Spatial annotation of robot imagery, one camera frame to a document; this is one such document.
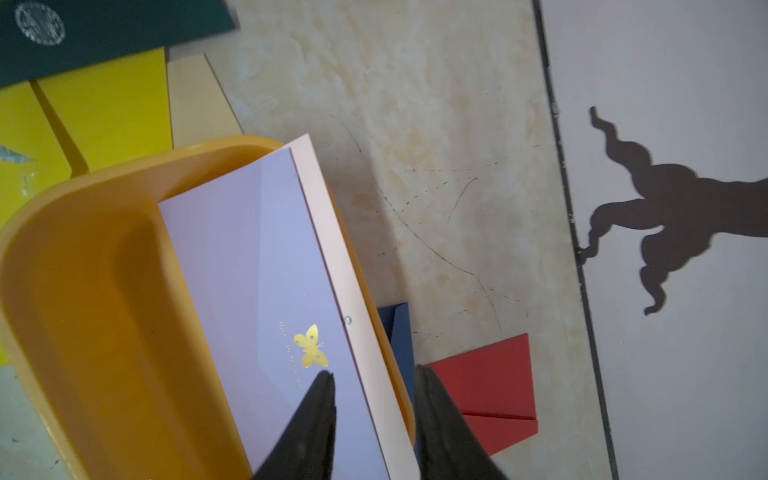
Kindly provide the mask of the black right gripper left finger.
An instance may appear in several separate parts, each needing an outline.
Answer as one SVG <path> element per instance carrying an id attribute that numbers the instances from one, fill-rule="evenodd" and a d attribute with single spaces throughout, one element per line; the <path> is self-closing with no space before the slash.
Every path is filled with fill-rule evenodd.
<path id="1" fill-rule="evenodd" d="M 331 479 L 336 421 L 334 376 L 323 370 L 252 479 Z"/>

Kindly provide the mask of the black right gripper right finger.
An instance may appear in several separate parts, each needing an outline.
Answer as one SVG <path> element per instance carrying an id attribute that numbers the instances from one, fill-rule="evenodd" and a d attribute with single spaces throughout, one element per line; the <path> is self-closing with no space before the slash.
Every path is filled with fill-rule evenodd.
<path id="1" fill-rule="evenodd" d="M 437 374 L 417 366 L 414 377 L 416 451 L 423 479 L 503 479 Z"/>

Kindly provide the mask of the pink envelope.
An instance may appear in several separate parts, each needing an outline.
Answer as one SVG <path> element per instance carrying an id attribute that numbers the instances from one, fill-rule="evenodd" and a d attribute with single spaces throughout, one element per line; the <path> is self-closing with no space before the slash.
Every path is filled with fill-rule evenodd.
<path id="1" fill-rule="evenodd" d="M 388 475 L 418 479 L 414 408 L 311 138 L 283 148 L 294 160 Z"/>

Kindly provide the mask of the lilac purple envelope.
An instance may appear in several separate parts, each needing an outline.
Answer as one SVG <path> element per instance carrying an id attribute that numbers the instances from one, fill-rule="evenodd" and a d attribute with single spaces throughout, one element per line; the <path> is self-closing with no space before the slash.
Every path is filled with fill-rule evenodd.
<path id="1" fill-rule="evenodd" d="M 263 463 L 327 370 L 336 387 L 334 477 L 386 478 L 291 152 L 165 200 L 160 211 L 249 464 Z"/>

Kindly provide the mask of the dark green envelope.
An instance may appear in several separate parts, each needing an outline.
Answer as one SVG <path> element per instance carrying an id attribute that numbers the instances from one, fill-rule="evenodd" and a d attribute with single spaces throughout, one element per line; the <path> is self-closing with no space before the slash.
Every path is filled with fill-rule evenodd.
<path id="1" fill-rule="evenodd" d="M 234 28 L 223 1 L 3 1 L 1 86 Z"/>

